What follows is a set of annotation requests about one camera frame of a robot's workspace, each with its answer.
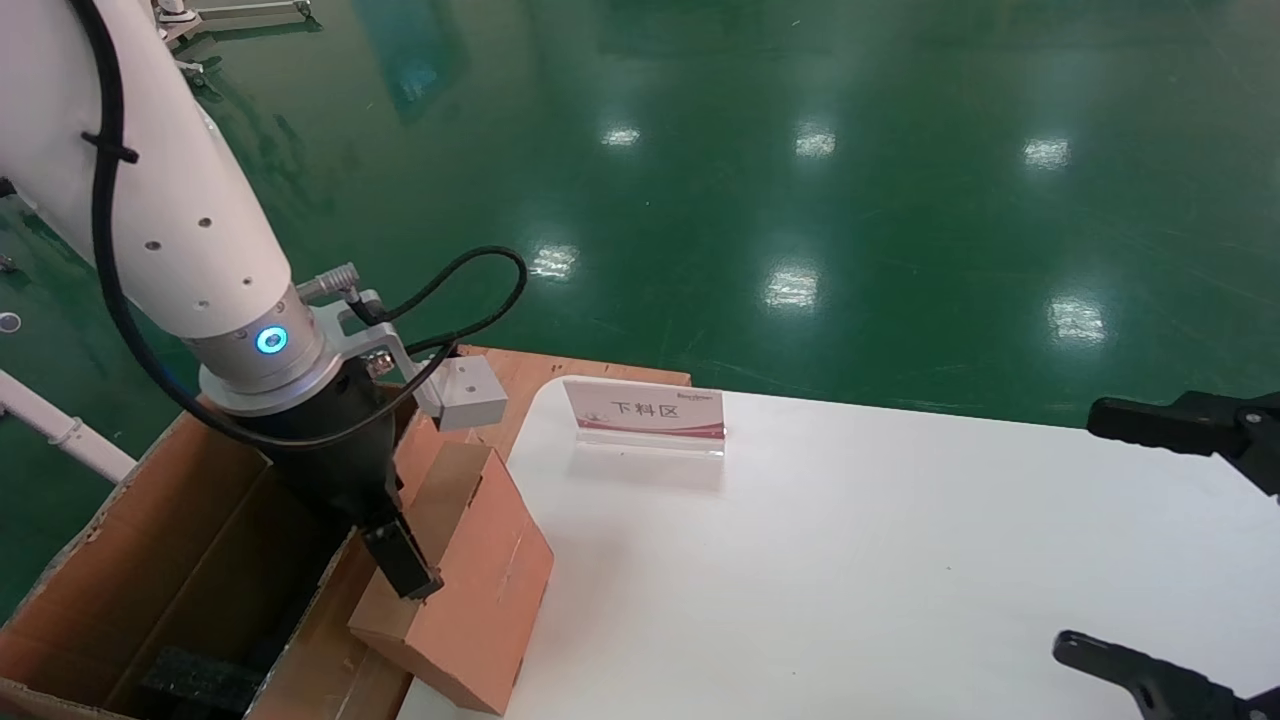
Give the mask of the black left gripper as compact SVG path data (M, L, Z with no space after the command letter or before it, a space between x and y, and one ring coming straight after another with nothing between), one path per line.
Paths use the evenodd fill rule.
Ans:
M344 363L314 397L282 413L238 416L244 429L280 439L335 434L387 407L389 397L362 363ZM367 551L402 600L422 601L444 587L401 510L394 465L396 415L311 450L269 450L282 484L326 530L358 528Z

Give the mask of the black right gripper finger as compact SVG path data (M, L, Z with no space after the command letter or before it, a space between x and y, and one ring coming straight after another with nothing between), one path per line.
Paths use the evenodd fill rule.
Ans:
M1097 398L1085 430L1092 436L1225 459L1263 495L1279 496L1279 393L1238 398L1188 391L1169 405Z
M1060 632L1053 659L1126 691L1143 719L1277 719L1279 688L1251 698L1207 676L1080 632Z

